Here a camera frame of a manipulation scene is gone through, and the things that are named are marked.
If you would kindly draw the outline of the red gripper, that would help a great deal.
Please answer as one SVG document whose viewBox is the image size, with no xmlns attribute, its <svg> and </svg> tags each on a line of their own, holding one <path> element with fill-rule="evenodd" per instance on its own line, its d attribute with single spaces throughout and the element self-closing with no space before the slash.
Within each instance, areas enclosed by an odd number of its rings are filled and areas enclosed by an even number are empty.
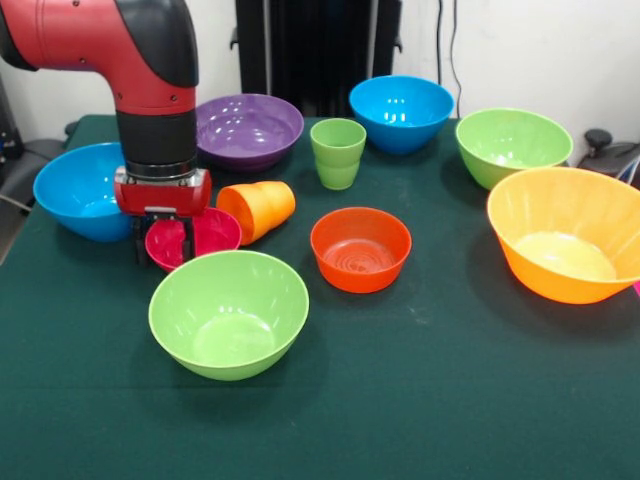
<svg viewBox="0 0 640 480">
<path fill-rule="evenodd" d="M 146 181 L 135 179 L 121 166 L 115 172 L 114 191 L 120 210 L 134 216 L 132 232 L 138 265 L 148 264 L 145 246 L 147 219 L 141 216 L 153 214 L 181 217 L 184 230 L 183 260 L 189 261 L 196 256 L 192 217 L 200 215 L 209 206 L 212 180 L 208 170 L 196 169 L 191 175 L 181 179 Z"/>
</svg>

